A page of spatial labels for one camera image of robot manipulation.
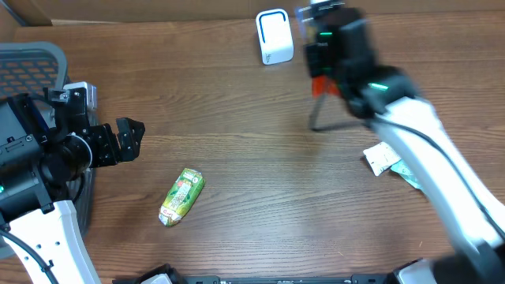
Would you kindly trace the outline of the green snack pouch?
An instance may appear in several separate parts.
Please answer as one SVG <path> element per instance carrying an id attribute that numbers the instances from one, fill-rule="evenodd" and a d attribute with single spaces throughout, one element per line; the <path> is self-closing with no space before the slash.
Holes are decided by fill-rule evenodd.
<path id="1" fill-rule="evenodd" d="M 167 227 L 177 225 L 194 205 L 205 183 L 201 172 L 185 168 L 159 209 L 159 221 Z"/>

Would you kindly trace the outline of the white tube gold cap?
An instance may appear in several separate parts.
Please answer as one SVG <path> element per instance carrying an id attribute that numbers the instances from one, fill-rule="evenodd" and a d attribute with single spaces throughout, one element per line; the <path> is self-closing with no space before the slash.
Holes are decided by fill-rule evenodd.
<path id="1" fill-rule="evenodd" d="M 363 154 L 376 177 L 401 160 L 393 148 L 385 142 L 365 149 Z"/>

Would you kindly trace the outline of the orange spaghetti packet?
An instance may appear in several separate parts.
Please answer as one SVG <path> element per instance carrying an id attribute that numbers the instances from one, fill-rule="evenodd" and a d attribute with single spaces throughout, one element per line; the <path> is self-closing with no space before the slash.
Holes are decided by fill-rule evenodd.
<path id="1" fill-rule="evenodd" d="M 309 1 L 295 9 L 295 16 L 303 42 L 305 62 L 312 81 L 312 97 L 339 96 L 336 83 L 330 78 L 332 68 L 327 62 L 328 43 L 333 33 L 322 27 L 318 20 L 328 11 L 338 8 L 340 1 Z"/>

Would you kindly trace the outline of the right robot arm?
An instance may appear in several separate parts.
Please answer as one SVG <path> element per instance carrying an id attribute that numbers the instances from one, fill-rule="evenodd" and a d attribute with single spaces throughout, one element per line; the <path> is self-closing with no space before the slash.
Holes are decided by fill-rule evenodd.
<path id="1" fill-rule="evenodd" d="M 341 1 L 296 11 L 312 89 L 336 93 L 347 110 L 387 143 L 417 178 L 454 249 L 388 273 L 386 283 L 501 283 L 504 206 L 456 148 L 434 106 L 400 68 L 382 64 L 368 22 Z"/>

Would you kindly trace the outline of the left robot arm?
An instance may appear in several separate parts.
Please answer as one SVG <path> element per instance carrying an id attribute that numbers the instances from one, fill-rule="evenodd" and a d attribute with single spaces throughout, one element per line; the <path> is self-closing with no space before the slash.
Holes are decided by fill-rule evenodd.
<path id="1" fill-rule="evenodd" d="M 34 283 L 99 282 L 77 220 L 85 173 L 140 154 L 144 123 L 91 124 L 93 92 L 71 84 L 1 101 L 1 236 Z"/>

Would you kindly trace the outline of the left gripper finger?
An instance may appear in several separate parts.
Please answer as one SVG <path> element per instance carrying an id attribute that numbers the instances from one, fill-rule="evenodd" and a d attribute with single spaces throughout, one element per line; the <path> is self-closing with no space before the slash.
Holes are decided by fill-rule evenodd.
<path id="1" fill-rule="evenodd" d="M 130 118 L 117 118 L 118 142 L 122 162 L 130 162 L 140 154 L 141 140 L 145 134 L 143 122 Z"/>
<path id="2" fill-rule="evenodd" d="M 72 114 L 89 114 L 97 109 L 96 86 L 81 81 L 66 84 L 64 89 L 69 93 L 66 107 Z"/>

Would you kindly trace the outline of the teal wipes packet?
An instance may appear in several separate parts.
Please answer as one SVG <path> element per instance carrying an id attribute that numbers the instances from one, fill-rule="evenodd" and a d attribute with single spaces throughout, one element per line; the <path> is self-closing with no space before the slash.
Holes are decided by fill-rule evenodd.
<path id="1" fill-rule="evenodd" d="M 405 164 L 405 162 L 401 159 L 397 163 L 391 166 L 391 170 L 397 173 L 401 178 L 403 178 L 407 183 L 409 183 L 412 187 L 418 190 L 423 190 L 420 182 L 417 180 L 413 172 L 410 168 Z"/>

